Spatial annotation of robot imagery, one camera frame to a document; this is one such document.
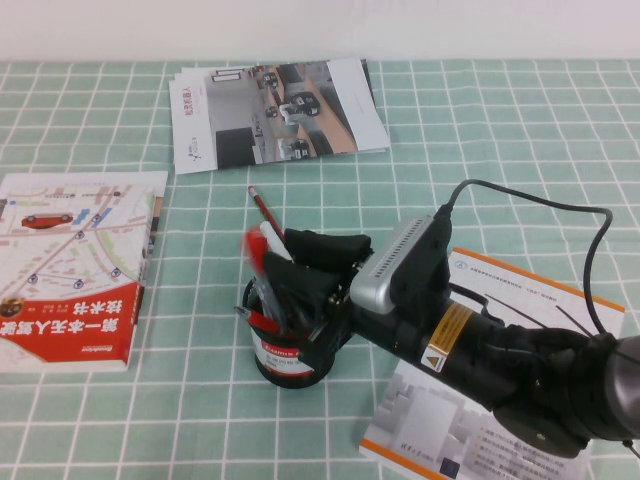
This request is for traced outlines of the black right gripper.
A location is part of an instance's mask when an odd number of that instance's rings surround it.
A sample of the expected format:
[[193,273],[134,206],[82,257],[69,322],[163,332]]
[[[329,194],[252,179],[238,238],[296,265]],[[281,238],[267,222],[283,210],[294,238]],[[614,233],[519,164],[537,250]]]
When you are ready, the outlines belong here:
[[501,324],[451,299],[446,259],[400,269],[378,285],[360,271],[345,296],[340,276],[324,271],[366,260],[372,253],[369,236],[286,229],[284,240],[298,264],[271,251],[262,259],[275,290],[288,292],[312,313],[344,298],[320,334],[302,344],[303,363],[324,365],[357,334],[440,381],[501,379],[501,353],[490,343]]

